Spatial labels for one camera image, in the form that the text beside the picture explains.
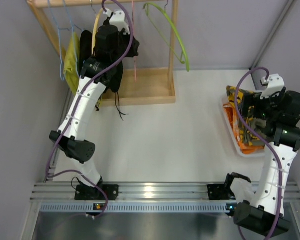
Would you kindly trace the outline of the pink wire hanger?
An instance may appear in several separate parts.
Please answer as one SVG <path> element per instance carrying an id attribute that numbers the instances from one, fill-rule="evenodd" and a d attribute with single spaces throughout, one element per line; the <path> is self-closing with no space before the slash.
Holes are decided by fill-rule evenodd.
<path id="1" fill-rule="evenodd" d="M 131 1 L 131 9 L 132 9 L 132 29 L 133 33 L 135 33 L 135 1 Z M 137 57 L 133 58 L 133 66 L 134 66 L 134 82 L 137 83 Z"/>

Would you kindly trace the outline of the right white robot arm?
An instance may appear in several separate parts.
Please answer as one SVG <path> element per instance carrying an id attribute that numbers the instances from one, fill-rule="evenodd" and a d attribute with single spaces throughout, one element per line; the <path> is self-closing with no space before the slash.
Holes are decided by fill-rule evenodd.
<path id="1" fill-rule="evenodd" d="M 284 195 L 291 165 L 300 149 L 300 93 L 275 92 L 268 97 L 261 93 L 245 94 L 240 105 L 241 116 L 262 120 L 265 125 L 249 132 L 264 139 L 265 161 L 256 191 L 251 180 L 232 174 L 229 186 L 237 207 L 234 223 L 269 240 L 289 231 L 284 218 Z"/>

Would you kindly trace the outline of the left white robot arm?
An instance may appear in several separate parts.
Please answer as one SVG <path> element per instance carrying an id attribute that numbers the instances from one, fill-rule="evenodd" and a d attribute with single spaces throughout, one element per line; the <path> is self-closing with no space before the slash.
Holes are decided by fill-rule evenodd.
<path id="1" fill-rule="evenodd" d="M 79 85 L 65 120 L 49 138 L 72 160 L 79 172 L 76 200 L 104 199 L 103 179 L 92 157 L 96 146 L 86 140 L 89 120 L 103 93 L 117 93 L 123 77 L 124 58 L 138 55 L 139 42 L 125 29 L 108 24 L 99 28 L 93 50 L 80 56 Z"/>

